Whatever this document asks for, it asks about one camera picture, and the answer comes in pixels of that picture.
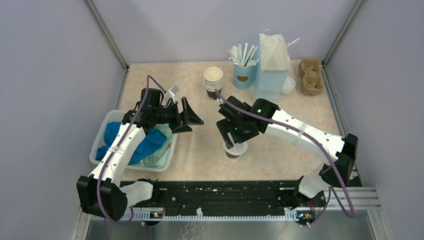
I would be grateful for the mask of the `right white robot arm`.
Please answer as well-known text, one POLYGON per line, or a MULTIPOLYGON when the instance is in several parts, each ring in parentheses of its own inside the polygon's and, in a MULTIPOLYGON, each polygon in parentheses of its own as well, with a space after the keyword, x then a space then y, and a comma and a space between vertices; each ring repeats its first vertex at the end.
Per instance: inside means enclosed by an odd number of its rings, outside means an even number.
POLYGON ((259 134, 279 137, 313 154, 322 162, 313 172, 302 176, 293 192, 299 206, 307 206, 321 191, 333 187, 346 192, 357 157, 358 137, 330 134, 308 125, 263 98, 253 105, 234 96, 220 96, 218 112, 224 117, 216 125, 229 153, 259 134))

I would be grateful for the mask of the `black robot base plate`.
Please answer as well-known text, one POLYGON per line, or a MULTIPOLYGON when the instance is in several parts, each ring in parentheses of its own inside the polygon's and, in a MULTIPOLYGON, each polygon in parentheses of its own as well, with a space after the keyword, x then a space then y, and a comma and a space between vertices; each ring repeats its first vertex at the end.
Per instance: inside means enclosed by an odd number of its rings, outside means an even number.
POLYGON ((165 216, 192 216, 201 209, 206 217, 283 216, 289 210, 323 207, 325 196, 298 192, 298 180, 164 181, 150 180, 152 197, 137 208, 163 208, 165 216))

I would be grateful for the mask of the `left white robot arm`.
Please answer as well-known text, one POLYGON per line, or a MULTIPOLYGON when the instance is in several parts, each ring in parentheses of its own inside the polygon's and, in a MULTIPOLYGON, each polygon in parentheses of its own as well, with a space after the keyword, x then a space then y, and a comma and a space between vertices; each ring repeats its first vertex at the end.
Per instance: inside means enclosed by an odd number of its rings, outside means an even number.
POLYGON ((135 181, 121 186, 124 171, 138 145, 155 125, 168 125, 174 134, 191 132, 191 126, 204 121, 192 110, 186 97, 178 102, 170 96, 168 102, 160 89, 144 88, 141 101, 122 118, 117 137, 97 167, 76 183, 80 207, 86 214, 119 221, 126 210, 140 202, 154 207, 160 202, 160 193, 150 180, 135 181))

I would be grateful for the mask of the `black paper coffee cup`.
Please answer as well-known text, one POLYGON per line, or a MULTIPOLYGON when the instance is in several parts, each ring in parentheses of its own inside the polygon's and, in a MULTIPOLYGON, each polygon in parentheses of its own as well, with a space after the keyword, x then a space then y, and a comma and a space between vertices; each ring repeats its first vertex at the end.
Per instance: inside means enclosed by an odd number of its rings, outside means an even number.
POLYGON ((249 147, 249 144, 247 141, 243 143, 235 143, 232 148, 227 148, 225 142, 223 142, 222 145, 225 151, 225 155, 230 159, 236 159, 239 156, 243 155, 249 147))

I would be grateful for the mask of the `white plastic cup lid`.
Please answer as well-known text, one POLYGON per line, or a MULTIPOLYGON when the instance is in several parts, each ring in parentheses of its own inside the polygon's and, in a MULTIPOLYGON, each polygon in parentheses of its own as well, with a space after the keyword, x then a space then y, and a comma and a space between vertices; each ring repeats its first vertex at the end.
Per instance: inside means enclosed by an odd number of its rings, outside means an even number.
POLYGON ((296 88, 296 81, 292 77, 287 76, 287 78, 285 79, 283 83, 280 94, 289 95, 295 90, 295 88, 296 88))

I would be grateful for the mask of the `stack of paper cups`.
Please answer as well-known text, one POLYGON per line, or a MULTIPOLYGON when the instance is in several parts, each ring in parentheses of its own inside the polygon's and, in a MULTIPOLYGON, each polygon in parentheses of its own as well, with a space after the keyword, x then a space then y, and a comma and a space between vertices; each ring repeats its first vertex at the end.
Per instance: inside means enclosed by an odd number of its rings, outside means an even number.
POLYGON ((216 66, 208 67, 203 72, 203 83, 207 96, 211 100, 217 100, 217 92, 221 93, 223 87, 223 71, 216 66))

